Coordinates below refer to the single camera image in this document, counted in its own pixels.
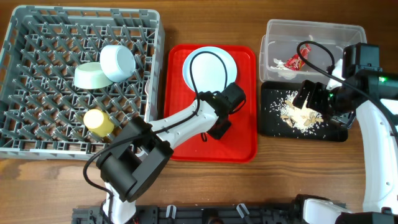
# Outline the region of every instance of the white cup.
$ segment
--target white cup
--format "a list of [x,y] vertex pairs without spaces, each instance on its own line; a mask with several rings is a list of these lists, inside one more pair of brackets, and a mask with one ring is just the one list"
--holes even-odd
[[128,79],[136,69],[136,61],[131,51],[122,45],[107,45],[99,56],[102,71],[113,82]]

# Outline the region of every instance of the black tray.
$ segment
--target black tray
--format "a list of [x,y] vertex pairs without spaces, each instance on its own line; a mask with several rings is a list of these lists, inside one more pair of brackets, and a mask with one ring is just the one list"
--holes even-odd
[[276,101],[277,97],[286,97],[288,91],[297,91],[301,87],[301,83],[286,82],[264,82],[261,85],[261,109],[259,131],[267,136],[299,138],[299,139],[316,139],[326,141],[343,142],[348,138],[346,128],[339,128],[332,124],[316,129],[314,134],[304,135],[297,128],[291,128],[280,118],[280,113],[271,111],[269,106]]

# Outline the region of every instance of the red tray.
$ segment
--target red tray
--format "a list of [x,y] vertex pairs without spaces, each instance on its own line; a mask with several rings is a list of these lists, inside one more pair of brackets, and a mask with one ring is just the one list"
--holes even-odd
[[[164,117],[173,115],[195,99],[182,77],[182,65],[194,50],[208,45],[180,44],[169,53]],[[220,140],[208,135],[203,142],[196,135],[175,148],[172,156],[176,161],[233,162],[251,161],[257,154],[257,94],[256,94],[256,56],[248,47],[235,45],[214,45],[227,51],[234,58],[238,68],[236,84],[246,94],[247,102],[236,114],[229,116],[232,122]]]

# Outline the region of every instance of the pile of crumbs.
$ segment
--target pile of crumbs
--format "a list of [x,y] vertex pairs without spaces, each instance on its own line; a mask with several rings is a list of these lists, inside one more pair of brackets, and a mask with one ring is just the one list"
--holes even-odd
[[323,122],[322,115],[310,108],[306,107],[307,100],[305,100],[303,108],[296,108],[293,106],[293,100],[297,96],[298,91],[288,91],[285,98],[279,97],[277,101],[271,104],[270,111],[280,113],[280,118],[287,123],[293,130],[298,129],[304,135],[314,134],[316,129],[328,126]]

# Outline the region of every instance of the tray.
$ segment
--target tray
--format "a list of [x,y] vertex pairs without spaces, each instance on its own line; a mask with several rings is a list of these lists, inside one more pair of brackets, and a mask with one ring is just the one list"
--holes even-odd
[[287,82],[265,82],[261,85],[261,121],[260,133],[267,136],[299,138],[299,139],[317,139],[325,141],[343,142],[348,138],[347,129],[337,128],[328,124],[316,129],[315,134],[304,135],[300,131],[289,127],[280,118],[280,113],[271,111],[269,105],[276,101],[277,97],[286,97],[289,91],[297,91],[301,87],[301,83]]
[[[154,10],[15,8],[0,54],[0,157],[88,159],[133,116],[156,119],[164,39]],[[75,87],[76,66],[99,61],[109,44],[133,52],[134,75],[100,90]],[[92,108],[110,115],[113,134],[100,138],[86,129],[82,117]]]
[[[182,65],[194,50],[207,45],[182,44],[169,53],[164,117],[188,107],[195,99],[195,93],[186,86],[182,77]],[[235,45],[214,45],[227,51],[234,58],[238,68],[236,83],[244,90],[247,103],[229,117],[232,126],[220,140],[208,136],[203,142],[200,135],[194,136],[175,148],[172,156],[177,161],[233,162],[251,161],[257,154],[257,95],[256,56],[247,47]]]

